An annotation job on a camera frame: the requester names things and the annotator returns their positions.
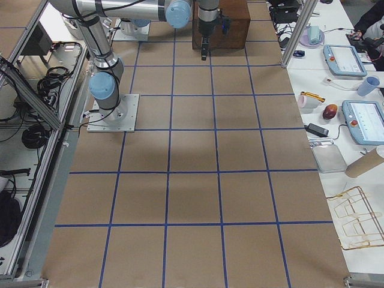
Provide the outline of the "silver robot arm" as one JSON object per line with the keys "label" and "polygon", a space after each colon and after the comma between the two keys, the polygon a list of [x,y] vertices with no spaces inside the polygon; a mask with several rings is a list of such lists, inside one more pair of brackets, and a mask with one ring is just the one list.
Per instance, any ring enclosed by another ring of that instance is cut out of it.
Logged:
{"label": "silver robot arm", "polygon": [[51,1],[63,16],[75,21],[95,64],[89,91],[99,107],[101,120],[119,124],[127,117],[127,107],[119,94],[124,65],[111,47],[101,23],[104,17],[126,18],[136,23],[158,20],[179,29],[191,16],[192,1]]}
{"label": "silver robot arm", "polygon": [[148,31],[150,20],[121,18],[120,28],[125,35],[145,34]]}

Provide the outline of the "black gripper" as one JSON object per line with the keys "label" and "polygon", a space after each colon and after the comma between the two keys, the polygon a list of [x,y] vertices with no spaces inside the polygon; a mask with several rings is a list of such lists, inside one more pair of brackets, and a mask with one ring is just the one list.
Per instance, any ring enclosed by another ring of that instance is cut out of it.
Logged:
{"label": "black gripper", "polygon": [[209,52],[209,37],[213,34],[217,19],[216,8],[198,7],[198,29],[201,33],[201,60],[205,61]]}

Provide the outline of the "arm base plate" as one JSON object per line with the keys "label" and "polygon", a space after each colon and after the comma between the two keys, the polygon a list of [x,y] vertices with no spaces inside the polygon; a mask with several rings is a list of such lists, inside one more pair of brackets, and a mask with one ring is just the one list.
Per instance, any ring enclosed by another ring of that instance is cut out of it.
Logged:
{"label": "arm base plate", "polygon": [[117,133],[135,131],[137,111],[139,106],[139,94],[121,94],[119,106],[106,118],[106,110],[92,113],[87,126],[89,133]]}
{"label": "arm base plate", "polygon": [[148,40],[151,21],[147,19],[117,18],[113,41],[144,41]]}

